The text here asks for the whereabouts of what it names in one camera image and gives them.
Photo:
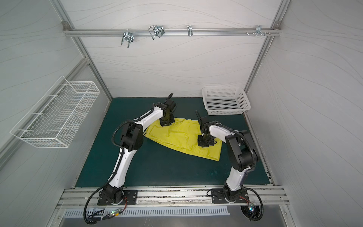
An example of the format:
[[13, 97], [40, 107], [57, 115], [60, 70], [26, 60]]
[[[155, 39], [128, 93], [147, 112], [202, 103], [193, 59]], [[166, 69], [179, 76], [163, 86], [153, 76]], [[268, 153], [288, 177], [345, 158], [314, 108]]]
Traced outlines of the yellow long pants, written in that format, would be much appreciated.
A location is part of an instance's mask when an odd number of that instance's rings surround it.
[[170, 126], [161, 126], [157, 120], [144, 132], [146, 138], [164, 147], [203, 159], [219, 161], [222, 141], [215, 139], [216, 143], [213, 146], [203, 148], [198, 146], [200, 134], [198, 121], [183, 118], [176, 118]]

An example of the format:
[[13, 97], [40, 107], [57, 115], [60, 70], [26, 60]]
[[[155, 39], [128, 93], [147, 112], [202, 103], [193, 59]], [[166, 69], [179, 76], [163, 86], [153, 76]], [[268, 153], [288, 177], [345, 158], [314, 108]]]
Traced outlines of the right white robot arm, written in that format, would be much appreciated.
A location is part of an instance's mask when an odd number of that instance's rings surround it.
[[218, 121], [209, 121], [207, 117], [201, 117], [196, 112], [200, 125], [198, 146], [208, 148], [216, 144], [220, 139], [227, 145], [228, 157], [231, 163], [231, 171], [226, 179], [223, 194], [227, 202], [236, 202], [240, 197], [243, 184], [248, 174], [255, 170], [258, 155], [252, 148], [253, 139], [247, 138], [241, 131], [234, 130]]

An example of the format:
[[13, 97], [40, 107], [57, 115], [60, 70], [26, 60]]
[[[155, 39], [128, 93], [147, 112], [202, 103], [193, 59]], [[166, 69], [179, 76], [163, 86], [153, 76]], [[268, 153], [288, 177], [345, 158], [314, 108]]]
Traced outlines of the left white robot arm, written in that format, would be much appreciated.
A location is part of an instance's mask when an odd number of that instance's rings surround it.
[[143, 144], [144, 131], [159, 121], [162, 127], [175, 122], [175, 102], [169, 96], [162, 103], [153, 104], [152, 108], [142, 116], [120, 124], [112, 134], [112, 144], [120, 148], [120, 153], [112, 175], [102, 187], [100, 197], [112, 205], [123, 202], [123, 187], [127, 171], [133, 156]]

